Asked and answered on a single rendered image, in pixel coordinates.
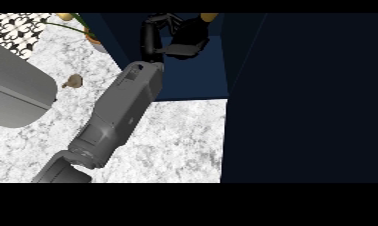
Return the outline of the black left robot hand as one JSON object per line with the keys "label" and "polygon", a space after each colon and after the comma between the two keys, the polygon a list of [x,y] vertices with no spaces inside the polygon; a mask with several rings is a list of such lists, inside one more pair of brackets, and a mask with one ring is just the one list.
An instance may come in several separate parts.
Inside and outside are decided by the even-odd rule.
{"label": "black left robot hand", "polygon": [[183,19],[175,13],[157,13],[142,22],[141,55],[145,62],[164,62],[160,31],[169,28],[170,34],[175,35],[182,23]]}

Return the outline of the dark wine bottle gold cap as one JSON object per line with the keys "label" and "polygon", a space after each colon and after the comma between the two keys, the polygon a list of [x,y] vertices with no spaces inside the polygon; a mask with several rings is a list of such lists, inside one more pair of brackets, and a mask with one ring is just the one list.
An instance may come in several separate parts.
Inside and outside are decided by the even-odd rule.
{"label": "dark wine bottle gold cap", "polygon": [[201,13],[197,18],[186,20],[173,35],[166,55],[180,60],[198,56],[208,43],[208,26],[217,13]]}

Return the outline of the small brown lump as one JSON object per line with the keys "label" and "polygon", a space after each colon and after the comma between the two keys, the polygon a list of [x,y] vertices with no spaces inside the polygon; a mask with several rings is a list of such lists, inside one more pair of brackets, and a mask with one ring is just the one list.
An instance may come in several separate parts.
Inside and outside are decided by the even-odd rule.
{"label": "small brown lump", "polygon": [[83,86],[83,77],[79,74],[73,74],[64,83],[62,87],[80,88]]}

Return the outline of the grey rounded appliance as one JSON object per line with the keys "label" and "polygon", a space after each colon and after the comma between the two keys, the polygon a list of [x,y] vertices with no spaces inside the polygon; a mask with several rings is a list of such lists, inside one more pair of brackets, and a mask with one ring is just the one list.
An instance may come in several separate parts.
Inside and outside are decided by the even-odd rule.
{"label": "grey rounded appliance", "polygon": [[56,93],[53,78],[0,46],[0,126],[21,128],[37,121]]}

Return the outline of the dark blue cabinet door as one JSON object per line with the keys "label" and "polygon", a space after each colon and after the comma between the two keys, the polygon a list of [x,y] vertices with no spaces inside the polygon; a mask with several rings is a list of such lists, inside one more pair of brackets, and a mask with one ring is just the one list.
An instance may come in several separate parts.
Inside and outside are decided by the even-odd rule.
{"label": "dark blue cabinet door", "polygon": [[222,180],[378,182],[378,13],[266,16],[228,100]]}

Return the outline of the dark blue cabinet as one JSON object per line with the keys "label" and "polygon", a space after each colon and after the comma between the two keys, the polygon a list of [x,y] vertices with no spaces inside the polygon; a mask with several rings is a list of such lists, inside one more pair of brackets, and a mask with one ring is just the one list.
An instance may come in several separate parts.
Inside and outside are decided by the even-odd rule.
{"label": "dark blue cabinet", "polygon": [[[83,13],[96,37],[124,70],[142,59],[141,26],[149,13]],[[164,57],[158,101],[226,99],[265,21],[265,13],[222,13],[210,23],[210,42],[195,58]]]}

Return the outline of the potted green plant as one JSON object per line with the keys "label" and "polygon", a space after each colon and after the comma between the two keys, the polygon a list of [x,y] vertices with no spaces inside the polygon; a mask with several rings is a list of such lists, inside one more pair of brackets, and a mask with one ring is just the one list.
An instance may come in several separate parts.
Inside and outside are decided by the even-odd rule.
{"label": "potted green plant", "polygon": [[92,29],[90,29],[87,23],[84,22],[84,20],[83,20],[80,14],[79,14],[79,13],[70,13],[70,14],[74,16],[74,19],[79,21],[79,23],[80,23],[81,26],[83,26],[80,29],[73,28],[73,27],[70,27],[70,26],[67,26],[67,25],[62,25],[62,24],[58,24],[58,23],[50,23],[50,22],[48,22],[48,21],[45,22],[45,24],[48,24],[48,25],[55,25],[55,26],[59,26],[59,27],[62,27],[62,28],[71,29],[71,30],[74,30],[76,32],[80,32],[80,33],[86,36],[86,39],[87,39],[87,41],[90,42],[93,48],[95,48],[101,53],[105,53],[105,54],[107,54],[108,51],[107,51],[107,49],[105,49],[105,47],[104,47],[104,45],[102,45],[102,43],[101,43],[101,41],[99,41],[99,39],[98,39],[95,33],[92,32]]}

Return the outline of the black white patterned tile panel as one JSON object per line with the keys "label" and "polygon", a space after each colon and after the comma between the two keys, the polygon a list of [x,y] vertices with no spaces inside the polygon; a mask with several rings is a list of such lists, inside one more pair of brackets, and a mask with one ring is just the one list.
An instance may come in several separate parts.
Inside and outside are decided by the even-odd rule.
{"label": "black white patterned tile panel", "polygon": [[0,13],[0,46],[27,60],[46,28],[50,13]]}

